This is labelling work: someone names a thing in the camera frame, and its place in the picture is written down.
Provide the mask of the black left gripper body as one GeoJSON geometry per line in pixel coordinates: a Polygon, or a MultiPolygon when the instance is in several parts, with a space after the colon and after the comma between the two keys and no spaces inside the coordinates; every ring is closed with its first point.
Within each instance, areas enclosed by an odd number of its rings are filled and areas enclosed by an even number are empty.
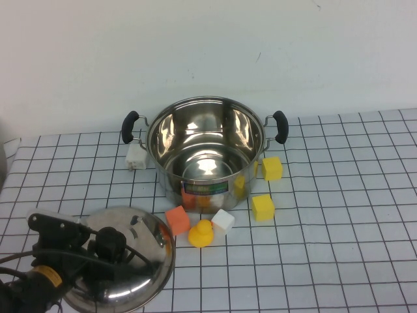
{"type": "Polygon", "coordinates": [[[72,291],[87,301],[104,302],[115,281],[115,262],[84,248],[64,250],[60,255],[62,296],[67,297],[72,291]]]}

